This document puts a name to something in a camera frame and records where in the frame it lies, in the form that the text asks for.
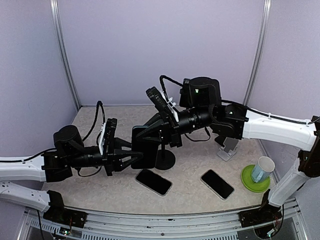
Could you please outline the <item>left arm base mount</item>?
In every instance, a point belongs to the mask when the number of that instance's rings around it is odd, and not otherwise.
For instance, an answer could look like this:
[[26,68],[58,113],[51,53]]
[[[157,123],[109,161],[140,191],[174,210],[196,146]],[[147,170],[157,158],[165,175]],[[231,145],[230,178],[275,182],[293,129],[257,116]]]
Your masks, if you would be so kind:
[[83,229],[87,220],[87,213],[84,211],[51,206],[43,213],[43,218],[54,223]]

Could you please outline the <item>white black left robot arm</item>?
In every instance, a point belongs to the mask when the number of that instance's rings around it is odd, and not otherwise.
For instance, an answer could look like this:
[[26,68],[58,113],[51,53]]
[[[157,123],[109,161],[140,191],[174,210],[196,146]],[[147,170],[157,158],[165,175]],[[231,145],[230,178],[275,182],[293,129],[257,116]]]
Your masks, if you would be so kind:
[[107,176],[121,172],[143,158],[143,153],[131,151],[131,143],[115,137],[115,127],[109,126],[102,138],[102,146],[84,145],[74,125],[67,125],[54,133],[54,148],[20,159],[0,159],[0,198],[40,212],[50,214],[63,223],[70,218],[60,193],[25,187],[16,181],[62,182],[73,176],[73,169],[103,167]]

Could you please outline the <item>teal-edged black phone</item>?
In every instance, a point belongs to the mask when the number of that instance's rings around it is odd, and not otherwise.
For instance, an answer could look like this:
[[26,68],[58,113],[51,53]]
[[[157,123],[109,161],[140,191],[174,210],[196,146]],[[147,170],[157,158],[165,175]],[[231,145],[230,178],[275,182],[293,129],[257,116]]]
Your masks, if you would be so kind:
[[131,150],[143,153],[140,160],[131,164],[132,169],[153,169],[156,166],[159,145],[156,142],[142,141],[137,139],[137,135],[147,128],[146,125],[137,125],[131,131]]

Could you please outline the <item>blue-edged black phone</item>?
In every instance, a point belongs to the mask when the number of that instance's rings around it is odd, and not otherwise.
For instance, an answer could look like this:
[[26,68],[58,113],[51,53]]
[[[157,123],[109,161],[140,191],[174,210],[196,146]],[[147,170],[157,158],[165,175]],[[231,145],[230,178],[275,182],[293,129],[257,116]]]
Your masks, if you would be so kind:
[[189,96],[190,96],[189,82],[190,82],[189,78],[184,78],[182,87],[179,91],[180,93],[179,106],[186,109],[191,108],[191,105],[189,103]]

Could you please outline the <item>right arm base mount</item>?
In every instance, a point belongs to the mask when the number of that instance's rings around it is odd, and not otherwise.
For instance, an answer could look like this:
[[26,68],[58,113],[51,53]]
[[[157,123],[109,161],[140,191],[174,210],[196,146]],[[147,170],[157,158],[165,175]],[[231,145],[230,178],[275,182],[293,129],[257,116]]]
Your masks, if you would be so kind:
[[275,221],[283,217],[279,208],[276,209],[250,209],[238,213],[242,228]]

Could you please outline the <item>black folding phone stand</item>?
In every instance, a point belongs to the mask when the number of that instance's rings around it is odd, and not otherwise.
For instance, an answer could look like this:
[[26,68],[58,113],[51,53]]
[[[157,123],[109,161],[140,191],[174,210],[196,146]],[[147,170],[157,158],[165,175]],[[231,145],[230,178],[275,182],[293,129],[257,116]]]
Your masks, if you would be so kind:
[[214,141],[219,144],[221,147],[225,147],[225,140],[226,140],[226,136],[221,136],[221,135],[218,135]]

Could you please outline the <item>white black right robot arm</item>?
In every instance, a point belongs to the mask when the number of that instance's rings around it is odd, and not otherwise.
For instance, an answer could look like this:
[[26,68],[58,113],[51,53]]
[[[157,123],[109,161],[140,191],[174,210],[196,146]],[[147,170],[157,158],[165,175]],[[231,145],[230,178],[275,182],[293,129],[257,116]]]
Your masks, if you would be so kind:
[[306,181],[320,175],[320,119],[294,119],[264,113],[243,104],[223,100],[220,84],[209,77],[184,79],[180,84],[179,111],[168,98],[165,89],[146,91],[157,109],[136,135],[139,141],[180,147],[182,135],[209,127],[220,138],[259,139],[299,148],[294,165],[285,176],[264,195],[256,218],[266,222],[276,209]]

